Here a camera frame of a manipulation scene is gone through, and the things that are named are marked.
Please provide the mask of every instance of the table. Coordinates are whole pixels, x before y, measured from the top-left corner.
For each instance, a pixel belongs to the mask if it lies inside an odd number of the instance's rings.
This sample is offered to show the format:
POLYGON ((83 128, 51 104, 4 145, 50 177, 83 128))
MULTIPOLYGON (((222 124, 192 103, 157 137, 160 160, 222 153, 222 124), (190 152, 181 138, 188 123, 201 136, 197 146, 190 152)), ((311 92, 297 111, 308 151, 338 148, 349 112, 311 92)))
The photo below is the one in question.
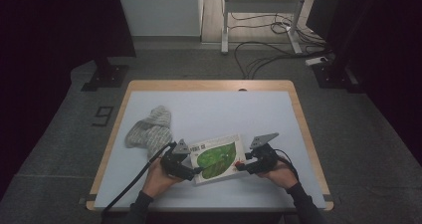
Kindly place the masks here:
MULTIPOLYGON (((300 133, 302 134, 303 142, 305 144, 306 153, 309 157, 309 162, 312 167, 312 171, 315 174, 316 182, 318 184, 318 188, 320 188, 320 192, 323 195, 324 199, 324 210, 330 210, 333 207, 333 202, 330 200, 330 194, 329 190, 322 172, 322 168, 320 166, 317 152, 314 147, 314 143, 312 141, 312 137, 310 134, 310 131, 308 129, 308 125, 306 123, 298 95, 296 93, 295 87, 292 82, 290 81, 133 81, 129 84, 126 94, 123 98, 120 110, 118 112, 114 127, 112 129, 108 144, 105 149, 105 154, 103 156, 103 160, 101 162, 101 165, 99 167, 99 171, 97 173, 96 179, 94 181, 92 190, 90 192, 91 196, 96 196, 99 194, 102 181, 105 176, 106 168, 110 159, 111 151, 113 149, 114 143, 117 139, 117 134, 120 129, 120 125, 122 124, 123 117, 126 111, 126 108, 129 104, 130 96, 131 94, 135 94, 137 92, 187 92, 193 93, 193 92, 237 92, 239 90, 247 90, 248 92, 284 92, 288 94, 288 97, 291 100, 291 107, 294 112, 294 116, 296 117, 296 120, 299 125, 300 133)), ((247 181, 245 183, 248 183, 251 179, 253 179, 253 176, 247 177, 245 179, 242 179, 242 181, 247 181)), ((186 208, 186 207, 179 207, 178 205, 173 205, 171 208, 167 205, 165 208, 161 208, 159 206, 160 201, 155 201, 155 204, 157 206, 152 206, 152 208, 155 208, 155 210, 170 210, 170 211, 192 211, 192 208, 186 208)), ((264 211, 264 209, 259 209, 256 206, 242 206, 243 204, 239 204, 238 207, 233 208, 211 208, 212 211, 230 211, 230 210, 241 210, 241 211, 251 211, 258 210, 258 211, 264 211)), ((97 208, 95 206, 95 202, 93 200, 89 200, 87 202, 87 207, 90 210, 100 210, 100 208, 97 208)), ((201 208, 200 211, 206 211, 209 208, 201 208)), ((272 208, 267 207, 265 211, 280 211, 280 208, 272 208)))
POLYGON ((229 52, 229 13, 291 13, 294 14, 287 34, 296 54, 301 54, 297 25, 305 0, 224 0, 224 20, 221 33, 221 53, 229 52))

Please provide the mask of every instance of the book cover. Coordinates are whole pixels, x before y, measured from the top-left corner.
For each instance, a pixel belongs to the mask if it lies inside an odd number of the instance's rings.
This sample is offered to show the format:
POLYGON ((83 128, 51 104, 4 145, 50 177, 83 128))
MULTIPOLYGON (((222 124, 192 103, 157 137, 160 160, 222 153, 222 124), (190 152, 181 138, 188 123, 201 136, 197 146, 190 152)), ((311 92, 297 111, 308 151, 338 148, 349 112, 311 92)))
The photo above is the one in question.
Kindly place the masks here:
POLYGON ((204 170, 195 175, 197 184, 234 175, 236 162, 245 162, 245 151, 239 134, 228 135, 188 145, 193 167, 204 170))

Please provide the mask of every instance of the wall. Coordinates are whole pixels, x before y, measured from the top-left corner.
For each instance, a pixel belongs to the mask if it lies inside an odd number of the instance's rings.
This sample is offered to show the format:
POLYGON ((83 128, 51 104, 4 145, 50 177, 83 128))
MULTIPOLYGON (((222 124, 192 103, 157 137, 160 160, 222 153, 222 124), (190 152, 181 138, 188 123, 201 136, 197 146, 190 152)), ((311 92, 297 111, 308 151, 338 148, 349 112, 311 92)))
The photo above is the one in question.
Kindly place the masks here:
POLYGON ((120 0, 131 36, 201 35, 203 0, 120 0))

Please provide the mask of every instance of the floor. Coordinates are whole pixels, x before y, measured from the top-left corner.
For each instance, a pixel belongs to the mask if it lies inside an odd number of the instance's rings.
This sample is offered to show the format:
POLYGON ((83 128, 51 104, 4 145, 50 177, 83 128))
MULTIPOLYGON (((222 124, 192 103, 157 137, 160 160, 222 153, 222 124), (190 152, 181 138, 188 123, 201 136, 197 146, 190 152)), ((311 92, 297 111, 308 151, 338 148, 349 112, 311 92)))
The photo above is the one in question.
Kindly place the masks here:
MULTIPOLYGON (((81 91, 95 64, 75 68, 67 97, 0 203, 0 223, 101 223, 100 213, 87 210, 86 201, 127 84, 240 80, 235 47, 223 56, 218 44, 135 42, 136 58, 110 59, 113 65, 129 65, 122 86, 96 92, 81 91), (104 121, 96 116, 101 107, 113 107, 113 112, 106 126, 93 126, 104 121)), ((288 45, 279 48, 291 50, 288 45)), ((263 47, 236 53, 243 68, 278 54, 263 47)), ((367 95, 320 89, 304 58, 279 59, 259 70, 255 79, 295 84, 334 202, 333 210, 322 212, 328 223, 422 223, 422 168, 367 95)), ((248 218, 250 223, 263 223, 262 213, 248 215, 260 217, 248 218)), ((171 223, 245 223, 239 214, 223 216, 224 222, 218 214, 177 215, 177 221, 174 216, 152 213, 148 223, 168 223, 166 218, 171 223)), ((290 215, 285 223, 299 222, 290 215)))

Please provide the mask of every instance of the gray cloth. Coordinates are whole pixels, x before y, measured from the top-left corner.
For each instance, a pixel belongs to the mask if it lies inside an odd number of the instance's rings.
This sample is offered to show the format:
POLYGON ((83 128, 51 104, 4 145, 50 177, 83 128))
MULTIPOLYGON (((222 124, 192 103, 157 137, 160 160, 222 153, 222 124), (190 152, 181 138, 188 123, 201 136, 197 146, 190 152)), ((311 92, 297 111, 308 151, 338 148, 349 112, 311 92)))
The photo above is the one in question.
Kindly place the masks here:
POLYGON ((138 121, 125 138, 127 147, 146 147, 148 157, 152 157, 161 147, 172 140, 170 131, 171 113, 159 106, 151 114, 138 121))

